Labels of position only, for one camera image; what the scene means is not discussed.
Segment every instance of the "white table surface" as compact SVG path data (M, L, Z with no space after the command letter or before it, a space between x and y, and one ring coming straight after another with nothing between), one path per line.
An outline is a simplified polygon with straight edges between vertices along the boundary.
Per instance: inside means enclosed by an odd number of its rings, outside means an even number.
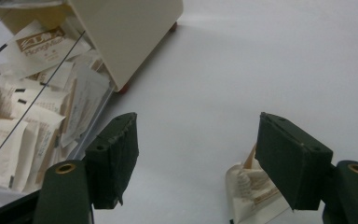
M184 0L167 35L114 96L95 133L138 114L140 157L124 206L95 223L228 223L225 172L264 111L358 161L358 1ZM270 223L322 223L286 210Z

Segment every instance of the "white paper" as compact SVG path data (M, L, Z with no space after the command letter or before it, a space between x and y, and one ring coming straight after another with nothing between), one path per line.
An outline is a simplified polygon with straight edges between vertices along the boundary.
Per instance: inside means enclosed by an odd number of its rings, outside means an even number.
M232 166L226 173L226 190L235 224L264 224L289 207L256 160L252 169L243 169L243 164Z
M34 149L36 147L37 136L39 133L39 123L28 123L24 136L22 137L21 149L19 153L19 163L14 175L12 189L21 192L25 188L28 175L31 172L31 166L34 158Z
M10 61L9 65L0 64L1 75L28 77L59 64L70 51L67 59L90 49L90 45L83 39L76 43L80 35L69 22L50 30L40 27L35 29L35 21L30 26L32 28L25 27L27 32L21 32L2 49L1 52Z
M76 128L81 119L81 113L83 112L87 101L87 94L89 93L87 87L89 75L90 70L87 67L77 71L77 78L73 87L73 99L68 106L70 108L70 113L69 116L66 117L62 130L62 147L68 146L77 138Z
M14 91L11 97L12 104L17 102L25 102L30 104L34 101L38 93L39 91L28 89ZM41 106L57 114L62 114L62 104L67 95L68 93L63 91L43 91L34 101L34 105Z
M73 141L66 147L61 147L61 152L58 154L58 162L68 160L69 154L77 147L78 142Z
M22 103L13 105L11 116L13 118L22 117L28 107L29 104ZM40 178L50 161L52 149L55 148L56 137L63 118L63 116L38 105L33 105L25 115L24 120L39 122L39 133L31 172L24 190L33 191L40 187Z
M87 100L76 128L76 135L81 135L88 129L95 112L101 104L103 96L109 89L108 77L93 72L92 70L89 70L89 74L91 77L88 79Z
M48 80L54 75L54 77L50 80L48 85L53 89L55 89L56 91L63 91L65 88L65 84L68 81L68 77L71 74L73 66L74 63L64 62L61 64L58 70L57 70L58 65L53 66L38 74L32 75L28 78L38 82L47 83Z
M18 90L35 90L35 91L51 91L49 87L45 87L41 85L37 81L29 80L29 79L13 79L9 77L0 77L0 85L4 85L1 88L1 97L0 97L0 115L4 117L10 117L11 107L12 107L12 95L15 91Z
M18 122L18 119L0 119L0 146ZM11 188L18 164L21 140L27 124L21 121L0 149L0 187Z
M103 65L101 56L95 49L91 49L86 53L82 53L78 56L75 56L73 59L71 59L71 62L74 63L74 67L72 68L72 72L68 77L68 80L64 87L64 90L68 92L72 89L72 85L77 77L77 72L79 69L84 66L87 66L94 71L98 71L98 69L100 69L100 67Z
M60 147L60 144L58 144L55 148L53 148L51 150L51 154L49 156L49 160L46 162L45 168L39 170L39 174L42 173L40 175L44 176L45 175L44 173L46 172L46 170L49 167L51 167L52 165L58 163L58 155L60 154L60 152L61 152L61 147Z

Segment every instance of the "clear plastic bin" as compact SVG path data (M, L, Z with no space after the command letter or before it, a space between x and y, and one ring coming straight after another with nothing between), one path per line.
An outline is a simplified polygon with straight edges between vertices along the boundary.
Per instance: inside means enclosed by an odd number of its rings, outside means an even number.
M0 206L82 158L110 96L183 11L180 0L24 2L0 6Z

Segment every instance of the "white floor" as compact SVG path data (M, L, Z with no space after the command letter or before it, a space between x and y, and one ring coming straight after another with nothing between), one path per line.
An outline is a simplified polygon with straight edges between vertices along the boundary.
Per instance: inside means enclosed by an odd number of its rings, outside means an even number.
M226 170L262 111L358 161L358 1L184 0L167 35L103 112L138 113L140 157L124 206L95 223L228 223ZM322 223L286 210L270 223Z

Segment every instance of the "crumpled white paper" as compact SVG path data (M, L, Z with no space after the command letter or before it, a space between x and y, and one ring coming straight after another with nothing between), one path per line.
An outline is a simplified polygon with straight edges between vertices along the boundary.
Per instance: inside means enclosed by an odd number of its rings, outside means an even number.
M226 173L227 200L234 224L264 224L289 207L254 158L235 164Z

